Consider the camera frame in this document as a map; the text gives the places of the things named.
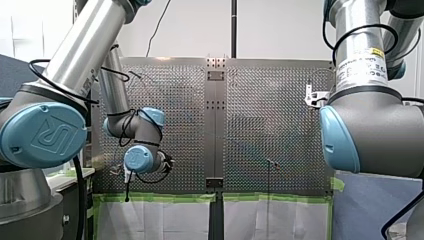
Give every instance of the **ur logo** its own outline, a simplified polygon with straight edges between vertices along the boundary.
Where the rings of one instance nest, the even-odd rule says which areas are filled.
[[[72,143],[78,128],[55,116],[46,116],[31,141],[33,147],[63,155]]]

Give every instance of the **blue joint cap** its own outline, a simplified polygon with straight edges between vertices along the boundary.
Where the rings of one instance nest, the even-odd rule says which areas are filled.
[[[10,117],[0,130],[0,153],[23,168],[51,168],[71,160],[87,139],[85,120],[74,108],[34,104]]]
[[[393,79],[403,78],[403,76],[405,76],[405,72],[406,72],[406,63],[405,63],[405,61],[403,61],[402,66],[399,68],[398,72],[396,73],[396,75]]]
[[[125,167],[135,173],[152,172],[153,155],[149,149],[137,145],[128,149],[124,156]]]
[[[321,108],[320,123],[327,164],[336,170],[359,173],[360,162],[355,143],[336,110],[331,106]]]
[[[159,127],[163,127],[163,125],[165,124],[165,113],[163,113],[161,110],[150,107],[143,108],[143,112],[141,112],[141,117],[151,122],[150,118],[147,117],[144,113],[149,115],[149,117],[153,119],[153,121],[155,121],[156,124],[159,125]]]
[[[112,133],[111,133],[111,132],[110,132],[110,130],[109,130],[109,120],[108,120],[107,118],[103,121],[103,126],[102,126],[102,128],[103,128],[103,131],[105,131],[105,132],[106,132],[106,134],[107,134],[109,137],[113,137]]]

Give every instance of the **diamond plate panel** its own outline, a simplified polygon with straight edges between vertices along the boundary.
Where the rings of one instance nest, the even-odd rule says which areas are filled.
[[[133,76],[127,83],[127,93],[132,108],[151,106],[163,110],[166,125],[161,149],[176,161],[173,171],[161,183],[144,184],[138,179],[131,183],[131,191],[159,193],[205,192],[204,177],[204,91],[205,70],[201,64],[179,64],[139,58],[138,64],[123,65],[123,71]],[[141,79],[131,75],[133,71]],[[101,100],[101,117],[104,121],[106,109]],[[103,162],[94,181],[95,192],[123,192],[123,174],[114,173],[122,169],[126,148],[118,147],[118,139],[100,137]],[[146,180],[156,180],[161,174],[141,175]]]
[[[224,189],[328,195],[332,172],[323,160],[319,112],[303,99],[309,81],[314,91],[329,89],[330,65],[270,62],[227,64]]]

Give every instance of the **perforated metal panel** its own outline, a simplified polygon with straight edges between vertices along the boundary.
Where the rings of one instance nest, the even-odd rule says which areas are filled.
[[[329,68],[317,61],[228,61],[225,191],[328,194],[319,112],[303,99],[309,81],[314,91],[329,89]]]
[[[206,59],[125,58],[122,64],[125,72],[141,76],[127,86],[131,107],[165,112],[161,148],[176,160],[165,181],[146,185],[136,180],[132,191],[204,193],[206,177],[222,177],[227,192],[311,196],[331,190],[318,111],[303,100],[308,81],[314,91],[329,89],[334,80],[329,62],[221,59],[218,69]],[[208,79],[214,71],[224,78]],[[123,192],[123,174],[114,172],[121,169],[127,148],[117,147],[118,140],[100,130],[103,102],[93,108],[93,134],[99,139],[93,140],[94,190]],[[281,169],[269,169],[268,160]]]
[[[173,171],[163,182],[149,185],[136,180],[131,183],[132,191],[204,192],[204,62],[204,59],[123,59],[124,72],[133,71],[141,76],[141,79],[133,77],[127,83],[131,107],[150,106],[165,112],[166,126],[161,149],[176,161]],[[99,123],[103,122],[105,115],[102,101]],[[103,131],[100,141],[103,166],[98,171],[94,189],[96,192],[123,192],[123,174],[116,176],[113,172],[122,169],[119,165],[131,144],[126,148],[117,147],[118,140],[108,137]],[[163,175],[141,176],[152,181]]]

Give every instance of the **label sticker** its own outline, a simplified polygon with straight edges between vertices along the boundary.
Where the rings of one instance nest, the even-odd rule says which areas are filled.
[[[355,81],[355,83],[386,82],[386,62],[384,58],[375,54],[356,55],[340,63],[337,69],[337,80],[339,82]]]
[[[362,51],[355,51],[355,54],[372,54],[384,58],[384,52],[378,48],[367,48]]]

